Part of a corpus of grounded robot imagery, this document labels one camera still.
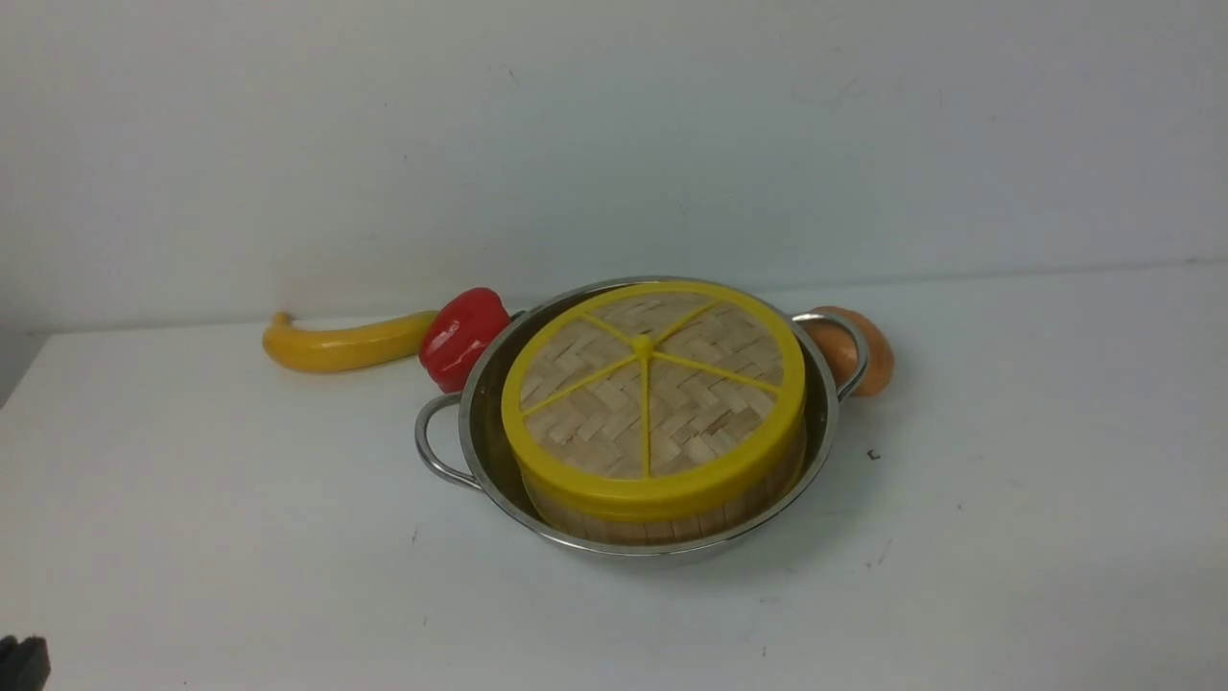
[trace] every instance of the red bell pepper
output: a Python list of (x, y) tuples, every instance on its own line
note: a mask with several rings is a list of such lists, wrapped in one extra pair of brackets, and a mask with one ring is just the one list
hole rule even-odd
[(486, 345), (511, 320), (494, 290), (465, 290), (445, 304), (426, 329), (418, 360), (445, 394), (460, 392)]

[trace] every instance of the yellow steamer lid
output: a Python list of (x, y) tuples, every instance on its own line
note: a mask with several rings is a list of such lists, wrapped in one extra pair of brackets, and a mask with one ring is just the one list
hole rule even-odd
[(763, 495), (799, 458), (804, 377), (787, 322), (754, 297), (637, 284), (534, 334), (503, 387), (503, 426), (539, 509), (674, 522)]

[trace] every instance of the black object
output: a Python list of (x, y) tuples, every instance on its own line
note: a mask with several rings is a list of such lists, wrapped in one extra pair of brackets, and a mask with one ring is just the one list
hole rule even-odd
[(50, 674), (44, 638), (0, 638), (0, 691), (42, 691)]

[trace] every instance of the toy banana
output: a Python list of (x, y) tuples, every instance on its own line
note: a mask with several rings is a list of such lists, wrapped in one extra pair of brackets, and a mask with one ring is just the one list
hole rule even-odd
[(436, 314), (426, 311), (354, 328), (305, 330), (295, 328), (290, 314), (278, 312), (264, 329), (264, 352), (298, 372), (368, 368), (416, 355)]

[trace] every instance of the white wall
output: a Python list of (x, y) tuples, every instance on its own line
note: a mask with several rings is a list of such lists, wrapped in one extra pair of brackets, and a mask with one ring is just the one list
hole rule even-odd
[(0, 325), (0, 407), (21, 383), (45, 340), (42, 335)]
[(1226, 227), (1223, 0), (0, 2), (21, 326), (1210, 259)]

